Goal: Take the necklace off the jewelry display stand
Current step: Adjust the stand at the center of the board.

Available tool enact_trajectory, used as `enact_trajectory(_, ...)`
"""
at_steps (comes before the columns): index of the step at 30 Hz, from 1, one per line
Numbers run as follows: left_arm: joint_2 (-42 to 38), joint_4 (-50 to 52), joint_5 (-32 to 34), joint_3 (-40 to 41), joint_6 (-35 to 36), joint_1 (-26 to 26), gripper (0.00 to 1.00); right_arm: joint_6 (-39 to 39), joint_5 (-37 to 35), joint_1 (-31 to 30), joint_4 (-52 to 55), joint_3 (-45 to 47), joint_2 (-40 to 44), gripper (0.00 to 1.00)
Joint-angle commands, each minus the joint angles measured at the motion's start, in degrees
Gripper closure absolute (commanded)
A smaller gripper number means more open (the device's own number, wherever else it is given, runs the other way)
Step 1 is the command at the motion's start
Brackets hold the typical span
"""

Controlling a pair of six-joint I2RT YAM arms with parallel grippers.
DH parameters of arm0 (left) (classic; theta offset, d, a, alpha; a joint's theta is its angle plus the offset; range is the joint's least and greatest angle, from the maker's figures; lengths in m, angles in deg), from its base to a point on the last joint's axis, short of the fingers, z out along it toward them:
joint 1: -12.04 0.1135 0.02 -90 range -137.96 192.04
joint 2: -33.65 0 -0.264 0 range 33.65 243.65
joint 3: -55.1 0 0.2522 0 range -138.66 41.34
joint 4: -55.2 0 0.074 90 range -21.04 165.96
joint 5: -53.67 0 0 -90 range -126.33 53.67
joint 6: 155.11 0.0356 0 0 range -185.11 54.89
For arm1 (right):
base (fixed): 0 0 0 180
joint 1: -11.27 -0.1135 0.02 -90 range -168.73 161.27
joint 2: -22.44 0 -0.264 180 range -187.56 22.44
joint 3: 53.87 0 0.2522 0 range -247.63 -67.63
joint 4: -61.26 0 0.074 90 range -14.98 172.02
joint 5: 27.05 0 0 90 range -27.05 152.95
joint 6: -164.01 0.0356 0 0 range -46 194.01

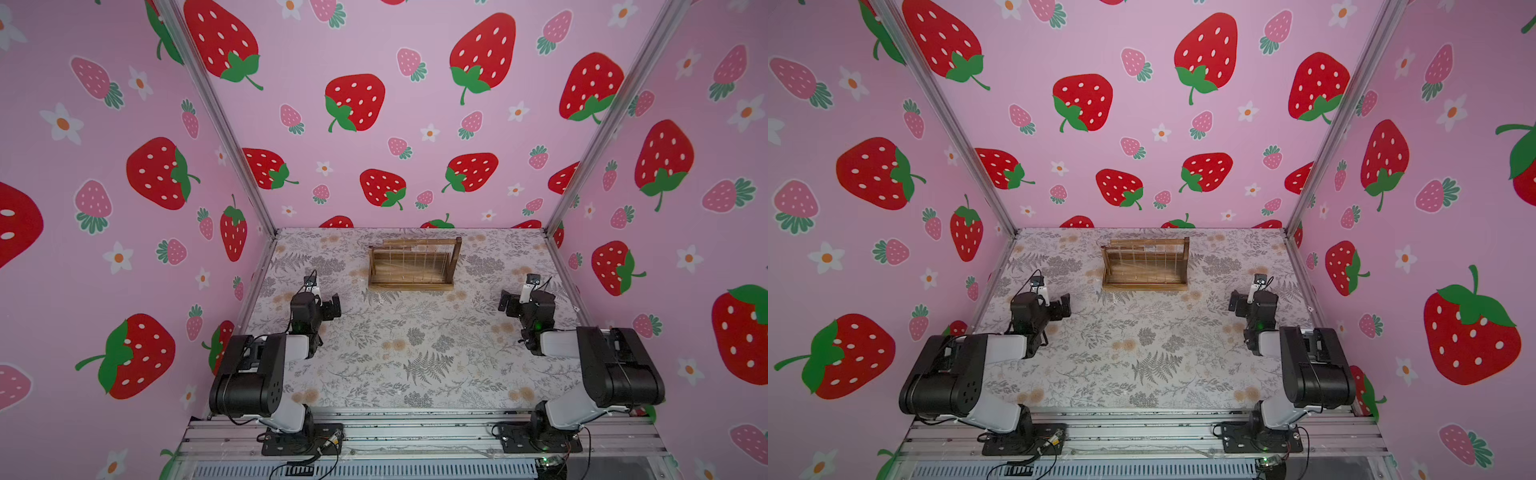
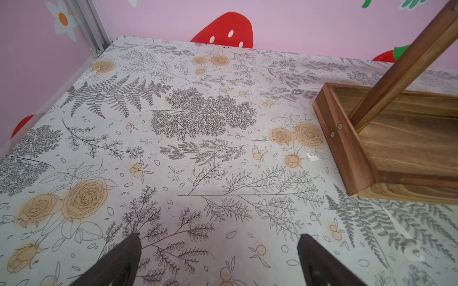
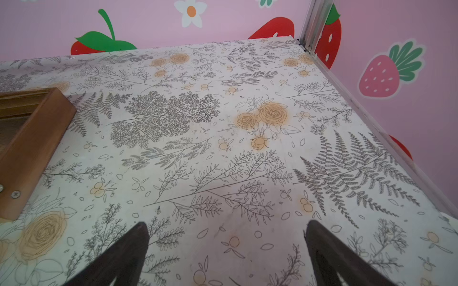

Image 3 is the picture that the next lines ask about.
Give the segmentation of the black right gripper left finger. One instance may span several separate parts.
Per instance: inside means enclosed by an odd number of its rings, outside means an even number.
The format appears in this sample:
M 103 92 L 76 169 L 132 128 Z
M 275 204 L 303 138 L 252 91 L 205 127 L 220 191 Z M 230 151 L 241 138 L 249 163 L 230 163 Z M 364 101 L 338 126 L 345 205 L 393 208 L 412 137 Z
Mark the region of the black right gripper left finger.
M 136 286 L 149 247 L 149 232 L 139 222 L 84 270 L 66 282 L 67 286 Z

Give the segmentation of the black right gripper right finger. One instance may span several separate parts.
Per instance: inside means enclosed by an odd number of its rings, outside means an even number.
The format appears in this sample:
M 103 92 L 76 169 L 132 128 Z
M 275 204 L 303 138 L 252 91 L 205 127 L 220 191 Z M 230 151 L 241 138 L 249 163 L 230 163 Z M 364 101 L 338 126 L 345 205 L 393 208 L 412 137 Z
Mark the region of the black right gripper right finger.
M 309 221 L 304 239 L 318 286 L 395 286 L 316 220 Z

